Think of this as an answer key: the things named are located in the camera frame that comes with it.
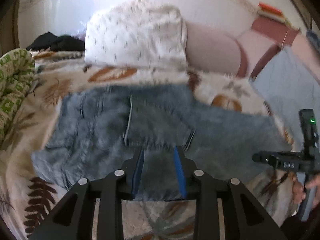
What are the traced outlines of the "person right hand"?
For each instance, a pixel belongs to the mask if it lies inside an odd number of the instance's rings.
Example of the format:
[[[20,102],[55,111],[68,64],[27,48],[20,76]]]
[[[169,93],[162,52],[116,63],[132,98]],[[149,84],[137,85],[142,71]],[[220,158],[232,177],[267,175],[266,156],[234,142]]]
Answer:
[[[306,197],[306,193],[304,192],[304,188],[307,189],[313,189],[316,188],[316,194],[313,199],[313,205],[312,208],[314,209],[319,204],[320,199],[320,175],[315,175],[310,181],[306,183],[305,186],[301,184],[297,178],[295,177],[293,180],[293,188],[292,188],[292,194],[293,194],[293,203],[294,204],[300,204]]]

